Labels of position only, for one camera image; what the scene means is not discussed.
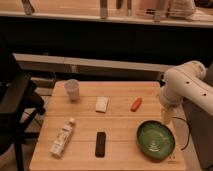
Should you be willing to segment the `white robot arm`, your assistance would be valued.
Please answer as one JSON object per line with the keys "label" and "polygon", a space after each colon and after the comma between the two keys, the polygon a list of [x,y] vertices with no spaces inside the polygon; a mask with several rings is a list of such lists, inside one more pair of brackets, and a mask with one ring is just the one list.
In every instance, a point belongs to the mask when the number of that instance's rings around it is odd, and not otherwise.
{"label": "white robot arm", "polygon": [[161,122],[168,125],[173,110],[184,98],[192,101],[213,116],[213,87],[203,81],[207,69],[199,61],[189,61],[169,68],[164,73],[165,85],[161,88],[159,102],[162,105]]}

